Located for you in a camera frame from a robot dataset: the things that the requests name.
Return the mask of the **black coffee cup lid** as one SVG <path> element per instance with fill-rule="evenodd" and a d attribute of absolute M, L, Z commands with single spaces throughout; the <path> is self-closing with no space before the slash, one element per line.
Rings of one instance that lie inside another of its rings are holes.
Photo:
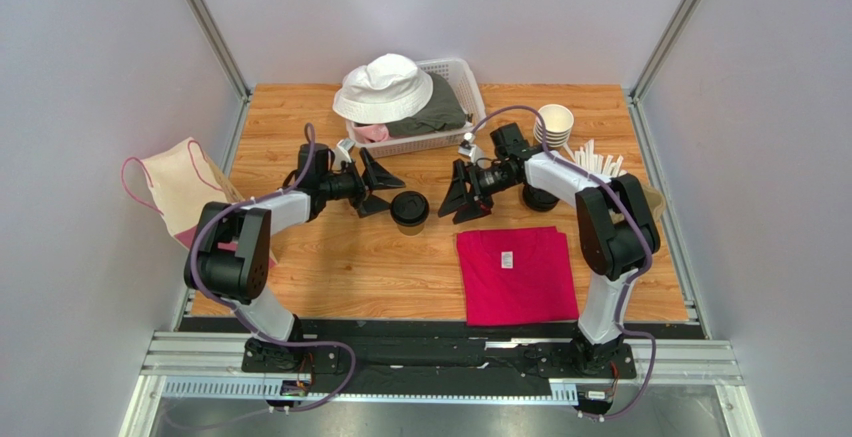
<path fill-rule="evenodd" d="M 390 203 L 392 220 L 399 226 L 416 227 L 424 224 L 430 212 L 427 198 L 416 191 L 397 194 Z"/>

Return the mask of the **brown paper coffee cup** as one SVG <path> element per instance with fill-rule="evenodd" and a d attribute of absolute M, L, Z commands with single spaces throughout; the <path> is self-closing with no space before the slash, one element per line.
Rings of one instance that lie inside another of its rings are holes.
<path fill-rule="evenodd" d="M 403 224 L 397 225 L 398 230 L 405 236 L 418 235 L 424 230 L 424 227 L 425 227 L 424 222 L 416 224 L 416 225 L 403 225 Z"/>

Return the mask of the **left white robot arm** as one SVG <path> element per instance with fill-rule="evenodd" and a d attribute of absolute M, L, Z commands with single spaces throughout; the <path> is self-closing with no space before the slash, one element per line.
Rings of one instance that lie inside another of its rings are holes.
<path fill-rule="evenodd" d="M 330 201 L 345 201 L 361 217 L 389 210 L 376 191 L 401 189 L 404 182 L 365 148 L 354 162 L 352 142 L 335 148 L 306 143 L 282 188 L 237 204 L 209 202 L 202 211 L 184 267 L 184 283 L 235 312 L 253 333 L 250 351 L 303 360 L 299 318 L 268 288 L 272 237 L 315 220 Z"/>

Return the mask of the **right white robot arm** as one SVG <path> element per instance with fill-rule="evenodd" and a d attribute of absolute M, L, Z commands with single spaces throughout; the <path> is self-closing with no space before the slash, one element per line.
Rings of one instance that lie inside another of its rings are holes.
<path fill-rule="evenodd" d="M 493 196 L 517 185 L 545 204 L 571 205 L 580 247 L 592 277 L 579 337 L 572 342 L 577 365 L 601 367 L 621 350 L 623 320 L 639 276 L 650 269 L 660 235 L 640 181 L 632 174 L 607 178 L 591 173 L 541 145 L 515 124 L 490 134 L 495 156 L 487 159 L 472 137 L 460 145 L 450 185 L 438 214 L 456 224 L 490 215 Z"/>

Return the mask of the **pink cloth in basket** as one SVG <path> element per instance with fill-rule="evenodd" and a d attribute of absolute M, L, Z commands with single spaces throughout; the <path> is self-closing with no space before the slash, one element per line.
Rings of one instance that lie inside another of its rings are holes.
<path fill-rule="evenodd" d="M 384 142 L 390 138 L 390 132 L 384 124 L 355 124 L 353 131 L 365 143 Z"/>

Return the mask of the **stack of black lids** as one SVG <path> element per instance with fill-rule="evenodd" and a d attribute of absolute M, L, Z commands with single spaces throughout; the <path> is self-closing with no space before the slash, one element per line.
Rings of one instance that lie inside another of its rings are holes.
<path fill-rule="evenodd" d="M 521 197 L 525 206 L 535 212 L 552 211 L 560 202 L 558 197 L 528 184 L 523 186 Z"/>

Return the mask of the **folded red t-shirt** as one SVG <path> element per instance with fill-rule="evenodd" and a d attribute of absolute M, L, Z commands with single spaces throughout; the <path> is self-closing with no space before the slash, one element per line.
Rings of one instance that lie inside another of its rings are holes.
<path fill-rule="evenodd" d="M 466 323 L 517 326 L 579 318 L 567 236 L 555 227 L 456 237 Z"/>

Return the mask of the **olive green folded garment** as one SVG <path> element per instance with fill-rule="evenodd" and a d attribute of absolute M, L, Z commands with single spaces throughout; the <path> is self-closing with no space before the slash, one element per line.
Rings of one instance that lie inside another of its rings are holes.
<path fill-rule="evenodd" d="M 429 73 L 433 92 L 428 103 L 416 114 L 386 125 L 391 138 L 416 137 L 458 130 L 468 123 L 468 114 L 458 101 L 452 86 L 442 76 Z"/>

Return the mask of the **white bucket hat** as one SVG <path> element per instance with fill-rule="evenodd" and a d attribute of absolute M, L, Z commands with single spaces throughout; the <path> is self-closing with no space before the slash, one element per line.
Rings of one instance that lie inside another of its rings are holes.
<path fill-rule="evenodd" d="M 333 111 L 353 123 L 378 125 L 412 117 L 433 95 L 433 80 L 413 60 L 389 53 L 349 72 Z"/>

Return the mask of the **stack of paper cups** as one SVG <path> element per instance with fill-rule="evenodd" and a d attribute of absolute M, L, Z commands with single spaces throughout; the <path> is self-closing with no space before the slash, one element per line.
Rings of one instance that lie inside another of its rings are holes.
<path fill-rule="evenodd" d="M 536 140 L 545 142 L 551 149 L 563 147 L 569 140 L 575 117 L 573 112 L 560 104 L 547 104 L 538 109 L 541 119 L 534 124 Z"/>

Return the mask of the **bundle of white straws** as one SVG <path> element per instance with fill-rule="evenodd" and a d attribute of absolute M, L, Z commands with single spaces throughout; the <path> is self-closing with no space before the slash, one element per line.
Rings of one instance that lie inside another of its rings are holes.
<path fill-rule="evenodd" d="M 588 172 L 608 177 L 620 177 L 628 173 L 624 167 L 624 157 L 597 153 L 594 139 L 588 140 L 576 149 L 569 144 L 564 144 L 562 148 L 576 165 Z"/>

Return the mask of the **white plastic basket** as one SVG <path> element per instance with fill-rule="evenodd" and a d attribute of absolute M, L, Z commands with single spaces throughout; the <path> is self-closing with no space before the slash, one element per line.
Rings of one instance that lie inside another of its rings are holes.
<path fill-rule="evenodd" d="M 346 122 L 347 137 L 356 147 L 366 148 L 374 157 L 382 158 L 411 152 L 458 146 L 466 133 L 486 117 L 483 98 L 468 63 L 460 58 L 438 58 L 416 61 L 427 73 L 443 77 L 467 116 L 467 123 L 460 129 L 432 132 L 420 136 L 389 138 L 382 142 L 369 142 L 360 135 L 352 123 Z"/>

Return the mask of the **pink and cream paper bag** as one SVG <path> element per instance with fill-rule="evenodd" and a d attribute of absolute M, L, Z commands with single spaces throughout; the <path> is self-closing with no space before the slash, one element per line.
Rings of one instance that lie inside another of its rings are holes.
<path fill-rule="evenodd" d="M 125 171 L 137 164 L 151 195 L 146 201 L 128 187 Z M 140 159 L 127 158 L 121 167 L 122 187 L 129 197 L 152 209 L 165 222 L 168 233 L 184 248 L 192 246 L 204 206 L 210 202 L 233 204 L 244 197 L 194 138 L 171 149 Z"/>

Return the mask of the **cardboard cup carrier tray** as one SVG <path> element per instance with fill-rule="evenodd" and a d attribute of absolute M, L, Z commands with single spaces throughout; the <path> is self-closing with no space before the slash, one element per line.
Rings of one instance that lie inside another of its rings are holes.
<path fill-rule="evenodd" d="M 654 221 L 661 222 L 666 209 L 665 196 L 660 190 L 649 184 L 643 183 L 642 190 Z"/>

